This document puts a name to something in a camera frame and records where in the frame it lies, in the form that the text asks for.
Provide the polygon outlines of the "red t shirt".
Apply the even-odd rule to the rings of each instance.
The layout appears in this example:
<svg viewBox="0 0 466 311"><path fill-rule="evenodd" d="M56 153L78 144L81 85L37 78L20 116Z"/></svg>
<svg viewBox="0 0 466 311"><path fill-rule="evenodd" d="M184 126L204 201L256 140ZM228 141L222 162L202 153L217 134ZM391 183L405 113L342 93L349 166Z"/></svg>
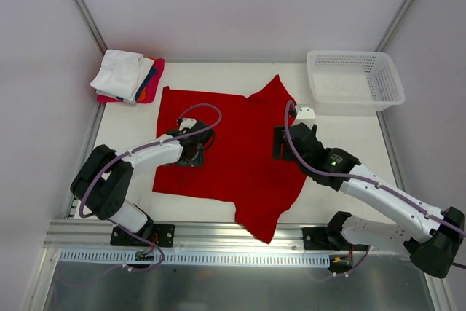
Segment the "red t shirt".
<svg viewBox="0 0 466 311"><path fill-rule="evenodd" d="M279 217L296 201L306 176L294 162L272 157L274 128L283 125L291 95L279 76L249 97L165 87L157 135L175 129L185 112L214 128L201 167L158 167L153 191L234 203L234 220L270 243Z"/></svg>

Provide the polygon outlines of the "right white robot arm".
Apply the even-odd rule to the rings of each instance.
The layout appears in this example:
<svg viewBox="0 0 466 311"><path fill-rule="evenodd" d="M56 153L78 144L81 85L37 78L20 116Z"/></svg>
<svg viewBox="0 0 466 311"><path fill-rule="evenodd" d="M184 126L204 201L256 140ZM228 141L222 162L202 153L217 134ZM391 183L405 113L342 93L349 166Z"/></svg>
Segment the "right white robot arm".
<svg viewBox="0 0 466 311"><path fill-rule="evenodd" d="M445 278L454 266L465 238L461 210L429 205L389 185L357 157L325 148L317 139L317 128L303 123L274 128L272 156L295 162L317 184L349 195L391 220L386 224L339 211L314 236L319 246L340 251L365 245L391 251L436 278Z"/></svg>

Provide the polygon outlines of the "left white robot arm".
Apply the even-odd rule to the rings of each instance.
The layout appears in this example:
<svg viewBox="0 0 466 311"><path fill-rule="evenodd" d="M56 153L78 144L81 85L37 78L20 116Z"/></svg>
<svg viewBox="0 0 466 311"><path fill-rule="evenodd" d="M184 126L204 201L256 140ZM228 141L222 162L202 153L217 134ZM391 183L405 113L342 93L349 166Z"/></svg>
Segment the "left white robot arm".
<svg viewBox="0 0 466 311"><path fill-rule="evenodd" d="M94 148L75 176L71 193L91 215L120 226L135 245L145 245L155 233L154 221L127 200L130 182L160 166L199 167L214 139L212 128L188 118L180 120L177 130L121 154L102 144Z"/></svg>

